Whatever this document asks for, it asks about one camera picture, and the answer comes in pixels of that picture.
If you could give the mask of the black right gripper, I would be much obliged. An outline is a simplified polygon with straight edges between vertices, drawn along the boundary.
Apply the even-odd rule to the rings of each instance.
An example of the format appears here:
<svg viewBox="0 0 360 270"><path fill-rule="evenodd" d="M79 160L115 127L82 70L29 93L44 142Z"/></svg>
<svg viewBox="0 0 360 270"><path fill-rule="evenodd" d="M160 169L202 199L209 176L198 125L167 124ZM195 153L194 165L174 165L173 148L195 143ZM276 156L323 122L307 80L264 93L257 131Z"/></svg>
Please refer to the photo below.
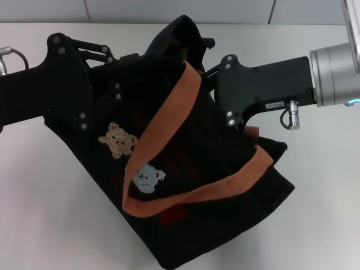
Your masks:
<svg viewBox="0 0 360 270"><path fill-rule="evenodd" d="M215 103L227 128L242 133L256 114L315 103L309 59L306 56L246 67L236 55L201 74L201 91L214 91Z"/></svg>

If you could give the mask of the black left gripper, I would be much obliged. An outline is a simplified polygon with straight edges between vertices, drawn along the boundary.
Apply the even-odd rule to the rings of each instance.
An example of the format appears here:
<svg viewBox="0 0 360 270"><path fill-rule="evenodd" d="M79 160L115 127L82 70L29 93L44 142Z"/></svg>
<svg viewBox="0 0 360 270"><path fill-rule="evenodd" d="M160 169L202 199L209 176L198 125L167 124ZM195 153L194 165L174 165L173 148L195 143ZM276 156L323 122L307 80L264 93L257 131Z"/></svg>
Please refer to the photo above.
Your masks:
<svg viewBox="0 0 360 270"><path fill-rule="evenodd" d="M78 132L90 131L92 86L87 60L123 68L143 61L143 56L132 53L116 59L107 45L52 34L39 66L1 77L1 125L49 116ZM121 98L120 83L110 80L94 92L94 113L110 110Z"/></svg>

